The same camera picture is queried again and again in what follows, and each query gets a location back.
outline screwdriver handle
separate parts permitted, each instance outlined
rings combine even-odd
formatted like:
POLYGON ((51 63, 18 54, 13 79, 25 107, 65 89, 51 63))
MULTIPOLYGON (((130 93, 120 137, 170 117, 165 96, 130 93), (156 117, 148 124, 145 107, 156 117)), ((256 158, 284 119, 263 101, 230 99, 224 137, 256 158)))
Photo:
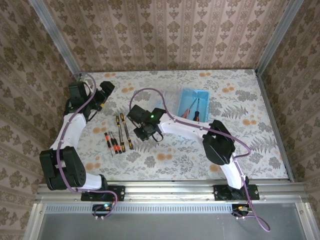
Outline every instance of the screwdriver handle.
POLYGON ((120 118, 121 118, 121 121, 124 123, 125 122, 125 118, 124 118, 124 114, 122 112, 120 113, 120 118))
POLYGON ((133 150, 133 149, 134 149, 134 146, 132 145, 132 142, 131 142, 131 139, 130 139, 130 138, 128 139, 128 142, 129 142, 129 148, 130 148, 131 150, 133 150))
POLYGON ((124 141, 121 142, 121 148, 122 148, 122 152, 125 153, 126 152, 126 147, 125 147, 125 142, 124 141))
POLYGON ((190 113, 190 109, 185 110, 184 114, 181 115, 181 118, 186 119, 188 117, 188 114, 190 113))
POLYGON ((116 120, 116 124, 119 126, 120 125, 119 116, 116 116, 115 120, 116 120))
POLYGON ((118 149, 119 153, 122 154, 122 151, 121 151, 121 148, 120 148, 120 146, 119 146, 119 144, 118 144, 118 142, 117 142, 117 139, 114 138, 113 140, 114 140, 114 143, 115 143, 116 148, 118 149))
POLYGON ((105 132, 104 133, 104 136, 105 136, 105 139, 106 139, 106 143, 108 144, 108 148, 111 149, 111 144, 110 144, 110 141, 109 141, 109 136, 108 134, 105 132))
POLYGON ((193 121, 199 122, 199 111, 195 111, 193 121))
POLYGON ((116 146, 116 144, 115 144, 114 139, 113 139, 112 137, 110 137, 110 140, 111 140, 111 144, 112 144, 112 146, 113 146, 113 149, 114 149, 115 154, 118 154, 117 146, 116 146))

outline blue tray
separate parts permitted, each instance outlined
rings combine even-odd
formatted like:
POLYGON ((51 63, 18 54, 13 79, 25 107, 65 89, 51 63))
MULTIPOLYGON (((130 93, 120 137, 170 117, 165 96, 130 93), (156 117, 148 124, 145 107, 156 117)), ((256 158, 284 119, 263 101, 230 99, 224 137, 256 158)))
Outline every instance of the blue tray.
POLYGON ((184 88, 181 92, 177 116, 181 117, 185 113, 185 111, 191 106, 191 104, 195 101, 187 117, 187 119, 193 120, 195 117, 195 111, 197 110, 198 98, 199 121, 206 123, 208 121, 210 101, 209 92, 206 90, 184 88))

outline patterned wallpaper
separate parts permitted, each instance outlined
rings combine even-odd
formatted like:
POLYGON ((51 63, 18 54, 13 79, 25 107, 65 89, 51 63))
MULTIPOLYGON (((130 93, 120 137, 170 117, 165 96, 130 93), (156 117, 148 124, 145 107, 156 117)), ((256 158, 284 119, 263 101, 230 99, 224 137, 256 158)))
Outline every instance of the patterned wallpaper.
POLYGON ((262 79, 320 226, 320 0, 304 1, 262 79))
POLYGON ((54 141, 70 71, 36 12, 0 1, 0 239, 22 239, 54 141))
POLYGON ((45 0, 89 72, 254 69, 289 0, 45 0))

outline metal frame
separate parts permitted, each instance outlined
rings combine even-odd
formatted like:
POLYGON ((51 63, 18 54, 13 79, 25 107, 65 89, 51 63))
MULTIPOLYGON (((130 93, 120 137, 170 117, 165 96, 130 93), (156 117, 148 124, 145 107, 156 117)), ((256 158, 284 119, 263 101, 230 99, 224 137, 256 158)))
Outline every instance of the metal frame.
MULTIPOLYGON (((216 206, 223 203, 245 202, 215 201, 213 185, 227 184, 226 180, 110 181, 108 183, 125 186, 124 202, 119 202, 118 206, 121 204, 124 206, 137 204, 216 206)), ((252 179, 250 184, 257 185, 260 196, 260 200, 253 201, 253 204, 295 203, 306 238, 320 239, 317 223, 302 182, 290 182, 286 179, 252 179)), ((40 184, 24 239, 38 238, 48 204, 81 206, 84 202, 80 198, 80 194, 73 194, 68 190, 51 191, 47 185, 40 184)))
POLYGON ((259 72, 256 71, 255 74, 256 74, 256 80, 257 80, 257 82, 259 84, 259 87, 260 87, 260 91, 261 91, 261 95, 262 95, 262 98, 263 98, 263 101, 264 101, 264 105, 265 105, 266 111, 267 111, 267 113, 269 115, 271 126, 272 126, 272 129, 273 129, 273 132, 274 132, 274 136, 275 136, 276 142, 278 143, 279 151, 280 151, 280 154, 281 154, 281 157, 282 157, 286 172, 288 174, 288 177, 289 177, 290 181, 291 182, 295 182, 295 177, 294 177, 294 174, 293 174, 291 166, 290 166, 290 162, 289 162, 286 150, 285 150, 284 143, 282 142, 282 139, 281 139, 281 136, 280 136, 280 132, 279 132, 279 129, 278 129, 278 126, 277 126, 277 123, 276 123, 276 119, 275 119, 274 113, 273 113, 271 105, 270 105, 270 101, 269 101, 269 98, 268 98, 268 95, 267 95, 267 92, 266 92, 266 89, 265 89, 265 85, 264 85, 264 83, 262 81, 262 78, 261 78, 261 75, 259 74, 259 72))
POLYGON ((56 45, 59 53, 62 55, 64 61, 68 65, 70 71, 74 74, 80 71, 80 68, 73 57, 67 43, 65 42, 58 26, 54 22, 49 10, 47 9, 43 0, 30 0, 32 7, 34 8, 36 14, 38 14, 42 24, 52 38, 54 44, 56 45))
POLYGON ((285 36, 291 22, 295 18, 298 10, 300 9, 304 0, 291 0, 278 25, 276 26, 260 60, 256 66, 257 72, 262 75, 264 70, 266 69, 268 63, 270 62, 272 56, 275 54, 280 42, 282 41, 283 37, 285 36))

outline table surface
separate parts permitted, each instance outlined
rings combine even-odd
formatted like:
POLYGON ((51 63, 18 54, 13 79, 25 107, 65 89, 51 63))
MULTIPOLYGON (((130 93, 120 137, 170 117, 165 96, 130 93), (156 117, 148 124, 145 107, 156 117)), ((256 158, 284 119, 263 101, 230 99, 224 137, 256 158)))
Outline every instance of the table surface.
MULTIPOLYGON (((252 149, 240 158, 239 164, 252 179, 287 179, 288 175, 278 148, 274 131, 254 74, 249 70, 178 70, 92 73, 97 84, 111 81, 115 89, 104 108, 87 123, 77 146, 86 171, 103 174, 107 180, 185 180, 224 179, 218 165, 210 162, 202 145, 178 135, 165 134, 161 142, 152 138, 137 139, 134 125, 128 121, 134 150, 129 149, 125 131, 126 152, 117 154, 107 148, 104 132, 112 131, 119 141, 116 115, 129 112, 129 102, 136 90, 152 87, 165 93, 169 109, 179 104, 183 88, 209 91, 208 122, 222 121, 229 132, 252 149)), ((145 91, 134 98, 145 110, 159 106, 160 97, 145 91)), ((238 143, 236 154, 246 150, 238 143)))

